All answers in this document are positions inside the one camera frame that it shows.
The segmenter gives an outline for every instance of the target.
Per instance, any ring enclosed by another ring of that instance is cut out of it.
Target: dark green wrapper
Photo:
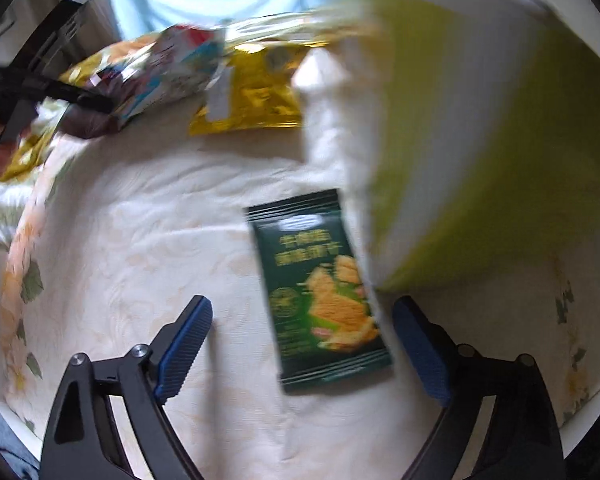
[[[286,392],[391,364],[335,189],[252,206]]]

